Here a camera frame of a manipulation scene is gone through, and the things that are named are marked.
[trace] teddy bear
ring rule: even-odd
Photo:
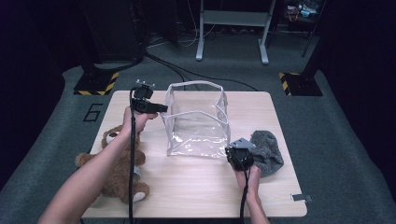
[[[104,133],[102,138],[102,148],[105,148],[119,133],[122,125],[115,127]],[[140,201],[149,195],[149,185],[139,182],[140,174],[138,166],[146,162],[146,155],[138,149],[140,144],[140,133],[135,139],[134,154],[134,179],[133,179],[133,202]],[[76,156],[76,166],[81,167],[92,159],[95,155],[80,153]],[[107,180],[102,188],[102,193],[107,197],[117,197],[123,203],[129,203],[129,178],[131,169],[131,144],[122,151],[120,159],[113,168],[111,177]]]

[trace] gray carpet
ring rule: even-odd
[[[199,63],[195,61],[196,42],[187,48],[163,44],[148,48],[148,52],[194,73],[238,80],[271,94],[302,191],[314,199],[307,204],[305,217],[272,218],[273,223],[396,223],[396,204],[388,186],[351,130],[325,76],[321,72],[315,76],[322,97],[286,96],[283,92],[278,73],[303,71],[315,43],[302,58],[305,40],[278,34],[268,49],[270,64],[262,65],[257,38],[234,35],[207,40],[204,59]],[[0,223],[37,222],[57,189],[76,170],[77,154],[91,149],[111,95],[74,95],[81,75],[80,67],[64,72],[66,86],[61,101],[0,193]],[[254,91],[232,81],[188,75],[195,80],[218,83],[226,91]],[[155,83],[154,90],[166,90],[170,83],[181,81],[169,68],[145,58],[137,66],[120,72],[112,92],[131,89],[137,79]],[[95,107],[101,111],[98,120],[84,122],[92,104],[102,104]],[[123,219],[84,222],[123,223]],[[233,223],[225,219],[139,222]]]

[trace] wooden table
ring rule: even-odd
[[[165,94],[166,91],[155,91],[150,101],[163,104]],[[213,92],[205,91],[204,94],[211,97]],[[263,91],[226,91],[226,94],[231,142],[241,137],[249,140],[257,130],[270,131],[277,139],[285,162],[274,175],[261,179],[260,197],[265,213],[268,217],[305,216],[305,203],[295,202],[290,197],[301,194],[301,190],[271,96]],[[114,92],[92,154],[101,150],[103,133],[122,124],[123,111],[128,104],[128,91]],[[147,161],[140,170],[141,181],[150,186],[150,195],[134,203],[134,217],[239,217],[242,192],[225,158],[168,157],[167,146],[161,117],[149,120],[141,134],[140,149]],[[128,204],[100,196],[83,217],[128,217]]]

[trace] hand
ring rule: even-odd
[[[134,118],[135,118],[135,132],[140,133],[143,132],[146,122],[149,119],[155,119],[158,117],[158,113],[155,114],[141,114],[134,111]],[[124,118],[122,123],[122,129],[124,131],[131,131],[131,107],[127,106],[124,112]]]
[[[252,165],[250,171],[247,170],[247,174],[249,175],[248,179],[248,192],[247,195],[251,195],[251,197],[256,197],[259,195],[259,186],[260,186],[260,176],[262,171],[256,165]],[[243,171],[234,171],[236,181],[238,182],[238,186],[241,190],[244,190],[246,185],[245,174]]]

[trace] person's arm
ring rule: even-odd
[[[250,213],[250,220],[252,224],[268,224],[267,215],[265,215],[264,209],[262,208],[262,200],[259,196],[260,186],[260,175],[262,171],[256,165],[250,167],[248,189],[247,189],[247,207]],[[235,171],[236,181],[239,188],[243,191],[246,185],[246,179],[244,172]]]
[[[158,114],[136,114],[135,129],[141,132],[148,119]],[[78,223],[99,196],[121,152],[131,141],[131,109],[124,113],[122,130],[114,140],[89,162],[72,174],[58,190],[38,223]]]

